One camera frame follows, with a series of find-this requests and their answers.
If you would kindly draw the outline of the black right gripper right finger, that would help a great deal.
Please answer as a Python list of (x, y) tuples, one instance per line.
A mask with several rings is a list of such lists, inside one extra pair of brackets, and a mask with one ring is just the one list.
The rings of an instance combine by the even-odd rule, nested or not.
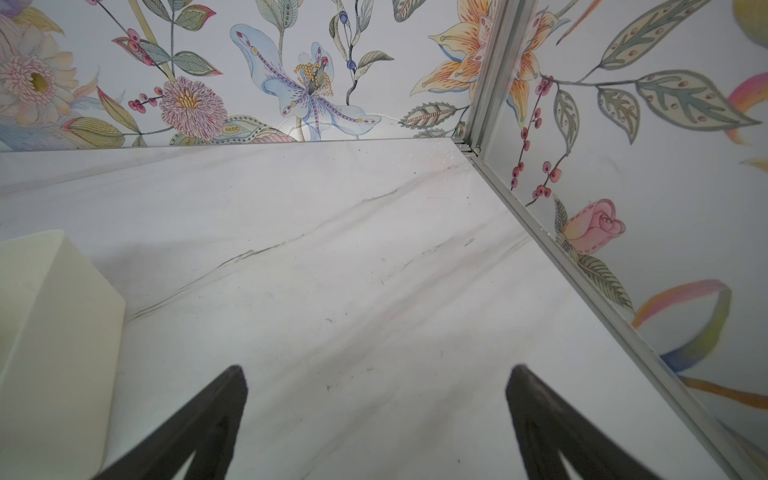
[(505, 390), (526, 474), (568, 479), (656, 479), (657, 474), (613, 442), (526, 365), (513, 367)]

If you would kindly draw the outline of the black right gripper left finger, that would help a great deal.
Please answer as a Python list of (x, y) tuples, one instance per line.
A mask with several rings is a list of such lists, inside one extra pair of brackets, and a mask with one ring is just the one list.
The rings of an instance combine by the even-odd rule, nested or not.
[(232, 365), (98, 479), (223, 479), (232, 462), (248, 387)]

